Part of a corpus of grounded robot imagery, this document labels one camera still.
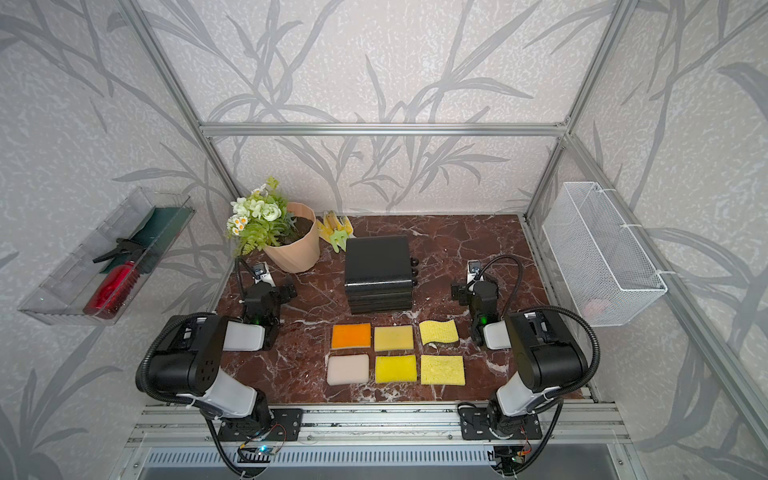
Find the bright yellow thick sponge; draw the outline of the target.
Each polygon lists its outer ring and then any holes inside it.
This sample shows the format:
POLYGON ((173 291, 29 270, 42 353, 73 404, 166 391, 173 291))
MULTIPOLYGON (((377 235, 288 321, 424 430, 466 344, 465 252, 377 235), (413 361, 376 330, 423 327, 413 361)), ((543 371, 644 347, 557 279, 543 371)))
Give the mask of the bright yellow thick sponge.
POLYGON ((414 355, 376 357, 376 383, 416 382, 417 378, 417 362, 414 355))

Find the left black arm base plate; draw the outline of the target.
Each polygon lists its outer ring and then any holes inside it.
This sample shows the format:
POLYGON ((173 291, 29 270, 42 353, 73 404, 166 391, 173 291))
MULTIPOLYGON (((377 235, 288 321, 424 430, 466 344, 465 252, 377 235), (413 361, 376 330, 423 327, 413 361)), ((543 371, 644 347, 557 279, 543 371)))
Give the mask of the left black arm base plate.
POLYGON ((300 408, 271 408, 244 418, 224 418, 217 438, 222 442, 259 439, 273 442, 298 440, 304 411, 300 408))

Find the yellow wavy scrub sponge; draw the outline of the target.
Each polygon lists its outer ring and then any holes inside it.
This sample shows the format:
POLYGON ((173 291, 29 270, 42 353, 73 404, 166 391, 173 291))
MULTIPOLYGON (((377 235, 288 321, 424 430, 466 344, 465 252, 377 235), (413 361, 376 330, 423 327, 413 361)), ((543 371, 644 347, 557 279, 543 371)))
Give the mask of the yellow wavy scrub sponge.
POLYGON ((423 345, 453 344, 460 341, 454 320, 427 320, 419 324, 419 333, 423 345))

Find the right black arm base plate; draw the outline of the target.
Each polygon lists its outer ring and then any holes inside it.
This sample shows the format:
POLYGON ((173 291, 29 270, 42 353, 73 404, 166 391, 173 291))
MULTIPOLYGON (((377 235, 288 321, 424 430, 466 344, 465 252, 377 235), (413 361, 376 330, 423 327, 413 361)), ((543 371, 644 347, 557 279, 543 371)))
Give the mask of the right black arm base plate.
POLYGON ((457 406, 463 440, 541 440, 544 436, 535 414, 506 416, 489 407, 463 403, 457 406))

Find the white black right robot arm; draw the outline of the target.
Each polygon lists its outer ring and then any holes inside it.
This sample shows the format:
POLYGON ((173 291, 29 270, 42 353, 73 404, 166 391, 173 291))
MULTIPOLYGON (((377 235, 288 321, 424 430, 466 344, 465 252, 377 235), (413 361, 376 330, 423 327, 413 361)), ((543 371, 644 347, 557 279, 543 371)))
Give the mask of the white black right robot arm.
POLYGON ((471 338, 489 350, 510 350, 516 372, 492 396, 487 416, 500 430, 521 422, 581 389, 600 363, 597 335, 580 315, 545 305, 516 312, 497 311, 498 285, 453 283, 451 298, 467 306, 471 338))

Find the white pale foam sponge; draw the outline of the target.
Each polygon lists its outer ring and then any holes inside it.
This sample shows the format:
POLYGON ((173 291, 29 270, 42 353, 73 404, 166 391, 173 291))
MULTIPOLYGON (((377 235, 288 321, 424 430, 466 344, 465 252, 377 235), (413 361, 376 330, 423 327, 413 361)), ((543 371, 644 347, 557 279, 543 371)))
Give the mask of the white pale foam sponge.
POLYGON ((327 383, 330 386, 365 384, 369 381, 367 354, 332 356, 328 360, 327 383))

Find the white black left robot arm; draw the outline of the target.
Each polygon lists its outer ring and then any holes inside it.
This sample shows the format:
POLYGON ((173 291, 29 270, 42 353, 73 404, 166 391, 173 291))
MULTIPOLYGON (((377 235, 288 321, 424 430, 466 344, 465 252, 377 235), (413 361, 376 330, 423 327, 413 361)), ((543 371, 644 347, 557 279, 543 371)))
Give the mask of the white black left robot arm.
POLYGON ((290 280, 280 286, 259 280, 241 294, 240 317, 211 312, 171 317, 137 368, 137 388, 161 402, 195 406, 210 418, 243 420, 257 431, 270 428, 265 394, 227 374, 221 361, 225 352, 271 349, 281 307, 296 296, 290 280))

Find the black drawer cabinet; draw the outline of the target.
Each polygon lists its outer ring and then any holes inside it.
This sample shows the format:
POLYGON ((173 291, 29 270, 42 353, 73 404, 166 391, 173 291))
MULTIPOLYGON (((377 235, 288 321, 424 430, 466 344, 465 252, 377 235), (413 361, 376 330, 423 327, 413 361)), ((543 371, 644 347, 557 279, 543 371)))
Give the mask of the black drawer cabinet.
POLYGON ((344 290, 350 312, 408 311, 416 282, 405 235, 352 238, 345 254, 344 290))

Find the orange sponge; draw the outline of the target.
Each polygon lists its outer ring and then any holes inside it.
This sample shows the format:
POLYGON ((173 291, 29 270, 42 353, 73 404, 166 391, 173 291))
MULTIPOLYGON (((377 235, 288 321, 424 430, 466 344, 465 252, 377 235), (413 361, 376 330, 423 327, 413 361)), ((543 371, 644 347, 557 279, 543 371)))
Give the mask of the orange sponge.
POLYGON ((371 325, 369 323, 334 325, 331 349, 369 348, 371 346, 371 336, 371 325))

